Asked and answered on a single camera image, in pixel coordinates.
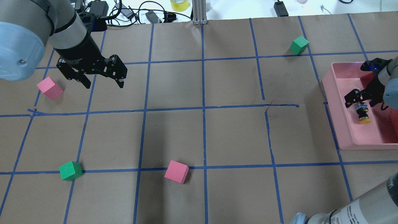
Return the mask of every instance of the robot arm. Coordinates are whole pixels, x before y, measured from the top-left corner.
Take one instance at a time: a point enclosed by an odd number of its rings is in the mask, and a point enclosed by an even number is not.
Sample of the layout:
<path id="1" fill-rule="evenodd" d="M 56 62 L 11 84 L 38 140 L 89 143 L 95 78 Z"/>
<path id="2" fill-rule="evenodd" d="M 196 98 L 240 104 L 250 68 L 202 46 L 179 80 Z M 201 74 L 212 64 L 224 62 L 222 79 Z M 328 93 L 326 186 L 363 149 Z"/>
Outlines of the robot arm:
<path id="1" fill-rule="evenodd" d="M 345 106 L 348 108 L 353 104 L 370 100 L 371 107 L 385 103 L 392 108 L 398 108 L 398 57 L 394 60 L 375 58 L 366 61 L 361 70 L 372 71 L 375 77 L 364 90 L 353 89 L 348 93 L 344 97 Z"/>
<path id="2" fill-rule="evenodd" d="M 101 55 L 90 35 L 93 26 L 85 26 L 81 20 L 96 19 L 88 14 L 77 14 L 68 0 L 0 1 L 0 79 L 30 77 L 49 41 L 61 56 L 57 67 L 67 79 L 90 88 L 86 74 L 100 74 L 123 88 L 127 68 L 117 55 L 108 59 Z"/>

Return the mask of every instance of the white surface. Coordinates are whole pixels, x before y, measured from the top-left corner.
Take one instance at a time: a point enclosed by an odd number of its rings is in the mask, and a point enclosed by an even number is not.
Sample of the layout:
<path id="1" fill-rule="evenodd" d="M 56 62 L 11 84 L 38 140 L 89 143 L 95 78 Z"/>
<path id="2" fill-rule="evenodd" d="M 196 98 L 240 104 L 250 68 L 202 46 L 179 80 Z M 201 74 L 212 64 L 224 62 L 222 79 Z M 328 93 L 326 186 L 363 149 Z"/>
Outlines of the white surface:
<path id="1" fill-rule="evenodd" d="M 113 0 L 106 1 L 109 4 L 109 11 L 111 11 L 115 2 Z M 131 8 L 138 8 L 142 2 L 144 1 L 123 0 L 123 4 Z M 155 2 L 160 3 L 166 11 L 173 11 L 170 0 L 155 0 Z M 276 0 L 207 0 L 207 2 L 211 5 L 211 10 L 207 13 L 208 20 L 276 17 L 273 8 Z M 324 5 L 332 14 L 398 11 L 398 0 L 354 0 L 350 4 L 343 4 L 338 0 L 308 0 L 305 4 L 298 3 L 298 0 L 284 0 L 283 2 L 290 16 L 329 14 L 327 11 L 321 10 L 321 5 Z M 150 2 L 145 3 L 142 8 L 161 9 L 157 4 Z M 189 0 L 189 8 L 180 13 L 190 16 L 191 9 L 192 0 Z M 140 12 L 142 23 L 148 23 L 145 13 L 146 11 Z M 156 12 L 156 14 L 163 18 L 162 12 Z M 189 21 L 188 18 L 180 15 L 177 15 L 177 18 L 178 22 Z"/>

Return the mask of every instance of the pink bin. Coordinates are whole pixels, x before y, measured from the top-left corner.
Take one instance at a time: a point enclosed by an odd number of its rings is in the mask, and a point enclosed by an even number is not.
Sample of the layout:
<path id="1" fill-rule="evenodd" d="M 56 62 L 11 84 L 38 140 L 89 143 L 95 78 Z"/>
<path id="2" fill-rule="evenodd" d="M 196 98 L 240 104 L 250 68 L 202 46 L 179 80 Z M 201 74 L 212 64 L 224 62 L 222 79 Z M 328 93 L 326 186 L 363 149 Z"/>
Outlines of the pink bin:
<path id="1" fill-rule="evenodd" d="M 373 79 L 372 72 L 360 70 L 362 62 L 333 63 L 322 80 L 337 141 L 343 150 L 398 149 L 398 110 L 382 111 L 381 104 L 369 107 L 369 124 L 359 124 L 353 106 L 346 108 L 344 96 L 363 90 Z"/>

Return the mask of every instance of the yellow cap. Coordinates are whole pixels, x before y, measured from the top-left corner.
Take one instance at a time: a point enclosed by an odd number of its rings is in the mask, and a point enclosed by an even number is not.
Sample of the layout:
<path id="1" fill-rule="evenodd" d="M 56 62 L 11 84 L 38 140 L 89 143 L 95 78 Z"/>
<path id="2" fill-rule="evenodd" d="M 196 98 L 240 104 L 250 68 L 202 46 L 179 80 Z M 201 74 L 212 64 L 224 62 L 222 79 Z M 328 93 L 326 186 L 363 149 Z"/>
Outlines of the yellow cap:
<path id="1" fill-rule="evenodd" d="M 360 124 L 369 124 L 372 120 L 369 118 L 364 118 L 359 121 Z"/>
<path id="2" fill-rule="evenodd" d="M 170 3 L 172 5 L 172 9 L 176 12 L 185 11 L 189 7 L 188 0 L 170 0 Z"/>

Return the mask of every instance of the pink cube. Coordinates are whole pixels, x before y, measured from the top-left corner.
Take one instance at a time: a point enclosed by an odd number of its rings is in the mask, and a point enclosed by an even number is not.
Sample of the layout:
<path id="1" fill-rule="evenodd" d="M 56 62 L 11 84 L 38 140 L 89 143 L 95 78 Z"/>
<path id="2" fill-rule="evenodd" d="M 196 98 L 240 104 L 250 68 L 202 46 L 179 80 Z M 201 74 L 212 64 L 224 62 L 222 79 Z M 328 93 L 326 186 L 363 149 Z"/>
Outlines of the pink cube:
<path id="1" fill-rule="evenodd" d="M 180 184 L 184 184 L 188 170 L 189 167 L 187 165 L 171 160 L 164 177 Z"/>
<path id="2" fill-rule="evenodd" d="M 51 100 L 54 100 L 64 92 L 61 87 L 50 77 L 47 77 L 43 81 L 39 82 L 37 87 Z"/>

